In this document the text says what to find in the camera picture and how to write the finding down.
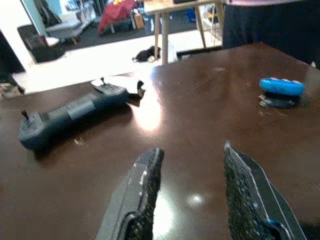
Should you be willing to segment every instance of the wooden table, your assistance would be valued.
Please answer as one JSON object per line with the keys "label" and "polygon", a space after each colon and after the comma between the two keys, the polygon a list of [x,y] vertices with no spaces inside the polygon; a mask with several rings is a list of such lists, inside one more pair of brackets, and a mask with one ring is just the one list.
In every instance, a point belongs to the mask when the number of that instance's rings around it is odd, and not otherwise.
{"label": "wooden table", "polygon": [[174,4],[173,0],[147,0],[144,1],[144,11],[147,15],[155,15],[154,23],[154,56],[158,56],[158,36],[160,31],[160,15],[162,16],[162,64],[168,63],[168,34],[169,34],[169,13],[188,8],[195,8],[196,22],[200,31],[203,47],[206,48],[205,35],[200,16],[200,5],[213,4],[216,6],[216,13],[221,29],[224,28],[224,7],[221,0],[197,0],[180,4]]}
{"label": "wooden table", "polygon": [[[268,76],[305,82],[307,101],[259,106],[259,80]],[[154,239],[230,240],[226,140],[262,165],[300,223],[320,229],[318,70],[257,44],[156,67],[144,81],[140,107],[90,118],[44,155],[20,144],[20,111],[55,108],[91,84],[0,101],[0,239],[95,239],[112,192],[141,153],[159,146]]]}

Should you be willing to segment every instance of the person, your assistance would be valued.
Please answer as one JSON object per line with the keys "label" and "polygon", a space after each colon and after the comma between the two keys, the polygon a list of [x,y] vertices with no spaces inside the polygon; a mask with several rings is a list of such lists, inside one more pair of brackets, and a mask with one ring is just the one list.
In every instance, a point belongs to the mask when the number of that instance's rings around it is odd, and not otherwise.
{"label": "person", "polygon": [[264,42],[311,64],[320,54],[320,0],[226,0],[224,49]]}

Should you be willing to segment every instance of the table leg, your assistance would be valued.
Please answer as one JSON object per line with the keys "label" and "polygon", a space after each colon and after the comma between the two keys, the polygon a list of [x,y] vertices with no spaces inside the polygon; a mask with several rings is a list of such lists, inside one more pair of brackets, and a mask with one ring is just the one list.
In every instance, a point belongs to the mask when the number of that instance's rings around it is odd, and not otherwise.
{"label": "table leg", "polygon": [[162,64],[168,64],[169,13],[162,13]]}
{"label": "table leg", "polygon": [[196,18],[196,22],[197,22],[198,27],[199,27],[199,32],[200,32],[200,35],[201,35],[203,47],[206,49],[207,46],[206,46],[206,40],[205,40],[205,33],[204,33],[204,28],[202,26],[202,20],[201,20],[201,16],[200,16],[199,6],[195,7],[195,18]]}
{"label": "table leg", "polygon": [[154,58],[158,59],[158,38],[159,38],[159,30],[160,30],[160,14],[156,13],[154,16]]}
{"label": "table leg", "polygon": [[216,15],[220,24],[221,32],[224,32],[225,10],[221,0],[215,2]]}

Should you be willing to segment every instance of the dark carpet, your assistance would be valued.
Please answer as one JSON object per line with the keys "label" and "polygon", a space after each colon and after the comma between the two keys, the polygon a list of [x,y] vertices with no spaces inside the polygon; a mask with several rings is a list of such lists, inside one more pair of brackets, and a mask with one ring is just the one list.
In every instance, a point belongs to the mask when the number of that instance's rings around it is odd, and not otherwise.
{"label": "dark carpet", "polygon": [[[188,21],[185,10],[172,12],[170,15],[172,16],[169,23],[170,34],[197,29],[195,22]],[[115,33],[111,33],[111,29],[108,27],[101,36],[98,36],[97,25],[91,24],[83,30],[77,45],[74,45],[71,41],[66,41],[64,48],[68,51],[153,35],[154,32],[151,31],[151,19],[155,22],[155,17],[143,15],[143,18],[147,19],[144,21],[144,29],[134,30],[131,20],[126,19],[114,24]]]}

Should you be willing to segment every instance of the blue object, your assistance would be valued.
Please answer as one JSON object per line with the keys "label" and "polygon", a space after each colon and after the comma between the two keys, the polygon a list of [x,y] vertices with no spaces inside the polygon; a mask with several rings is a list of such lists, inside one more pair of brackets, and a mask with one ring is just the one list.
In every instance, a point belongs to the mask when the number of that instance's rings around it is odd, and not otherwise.
{"label": "blue object", "polygon": [[275,77],[261,79],[260,87],[266,92],[289,96],[300,96],[305,89],[302,82]]}
{"label": "blue object", "polygon": [[196,21],[196,13],[195,10],[188,8],[186,10],[186,17],[190,23],[194,23]]}

